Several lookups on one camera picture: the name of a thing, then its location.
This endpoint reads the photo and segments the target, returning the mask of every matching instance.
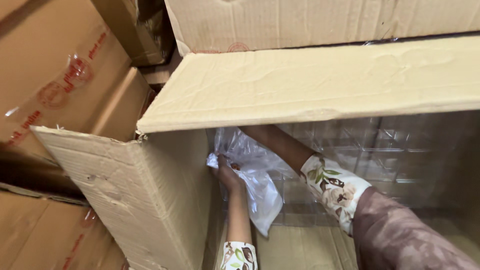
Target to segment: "floral sleeve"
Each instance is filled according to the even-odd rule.
[[[301,178],[325,210],[352,236],[352,221],[357,203],[371,184],[342,169],[337,162],[325,158],[320,153],[313,154],[305,162],[301,169]]]
[[[225,242],[221,270],[258,270],[255,247],[244,242]]]

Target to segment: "clear plastic bag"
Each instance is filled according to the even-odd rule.
[[[279,156],[236,127],[216,130],[215,153],[208,156],[207,166],[218,168],[218,154],[225,155],[229,165],[239,166],[234,172],[246,183],[250,219],[258,231],[267,236],[283,206],[283,199],[268,172],[276,171],[289,177],[295,172]]]

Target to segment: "plastic packaging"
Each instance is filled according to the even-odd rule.
[[[217,155],[235,163],[234,172],[245,181],[248,191],[250,219],[258,231],[268,235],[268,229],[282,209],[283,200],[269,172],[293,176],[294,171],[275,153],[263,148],[238,128],[218,128],[215,135],[215,153],[207,158],[207,166],[218,168]]]

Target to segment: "brown fabric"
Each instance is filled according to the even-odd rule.
[[[360,197],[353,239],[360,270],[480,269],[411,210],[374,187]]]

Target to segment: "hand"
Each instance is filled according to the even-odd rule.
[[[227,159],[218,155],[218,169],[212,169],[213,174],[227,188],[228,194],[245,191],[245,182],[227,165]]]

